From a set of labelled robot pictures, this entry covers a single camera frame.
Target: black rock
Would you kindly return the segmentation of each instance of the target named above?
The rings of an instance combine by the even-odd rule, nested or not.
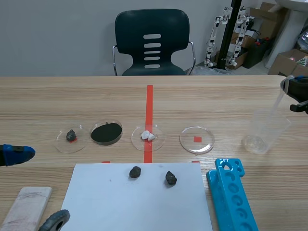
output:
[[[129,176],[132,178],[137,178],[139,177],[141,174],[141,168],[139,168],[138,166],[135,166],[132,168],[132,170],[129,172]]]
[[[76,136],[74,130],[72,130],[72,129],[66,134],[66,140],[70,141],[70,142],[74,141],[76,139],[76,137],[77,136]]]
[[[177,178],[172,174],[172,172],[168,171],[166,174],[166,181],[168,182],[168,184],[170,185],[174,185],[177,183]]]

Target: glass beaker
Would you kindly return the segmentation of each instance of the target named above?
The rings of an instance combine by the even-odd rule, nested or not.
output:
[[[242,143],[252,153],[265,154],[290,125],[291,122],[277,110],[256,110]]]

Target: blue plastic rack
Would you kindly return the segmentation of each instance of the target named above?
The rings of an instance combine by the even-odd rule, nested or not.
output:
[[[217,159],[216,170],[206,174],[220,231],[258,231],[241,177],[240,159]]]

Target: white rock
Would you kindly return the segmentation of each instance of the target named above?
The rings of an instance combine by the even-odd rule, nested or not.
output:
[[[153,135],[152,133],[150,133],[148,140],[152,141],[155,139],[155,135]]]
[[[147,138],[149,138],[149,135],[150,135],[150,132],[149,131],[144,131],[142,134],[141,134],[141,138],[143,140],[146,140]]]

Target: petri dish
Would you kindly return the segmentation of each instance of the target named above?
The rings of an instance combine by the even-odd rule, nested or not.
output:
[[[90,130],[93,142],[108,146],[118,142],[123,134],[122,124],[115,119],[105,119],[95,123]]]
[[[194,154],[205,154],[214,147],[214,135],[201,126],[185,128],[180,134],[180,143],[184,149]]]
[[[67,133],[73,130],[76,135],[76,139],[69,142],[66,139]],[[71,127],[66,127],[60,130],[59,135],[55,141],[55,147],[59,152],[62,153],[75,153],[83,149],[89,141],[89,131],[86,130],[81,124],[72,125]]]
[[[140,151],[144,151],[145,142],[147,140],[143,140],[141,138],[141,134],[145,131],[145,126],[137,126],[131,135],[131,142]],[[161,148],[165,142],[165,135],[158,127],[157,124],[153,124],[152,134],[155,135],[155,139],[152,140],[152,151],[156,151]]]

